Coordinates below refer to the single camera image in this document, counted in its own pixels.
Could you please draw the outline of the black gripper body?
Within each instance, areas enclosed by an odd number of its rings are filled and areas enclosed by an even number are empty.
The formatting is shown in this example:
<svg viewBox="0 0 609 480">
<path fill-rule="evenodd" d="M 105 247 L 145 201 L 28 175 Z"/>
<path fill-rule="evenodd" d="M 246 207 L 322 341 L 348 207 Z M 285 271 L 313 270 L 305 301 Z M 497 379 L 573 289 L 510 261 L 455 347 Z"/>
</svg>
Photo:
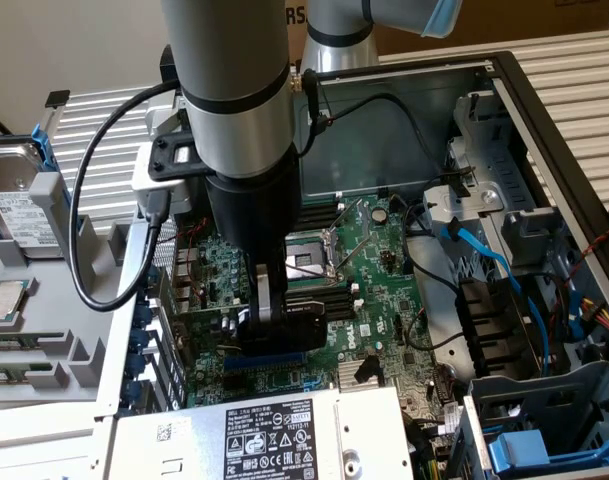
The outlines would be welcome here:
<svg viewBox="0 0 609 480">
<path fill-rule="evenodd" d="M 301 210 L 300 162 L 294 146 L 269 171 L 247 179 L 205 178 L 218 232 L 253 260 L 277 255 Z"/>
</svg>

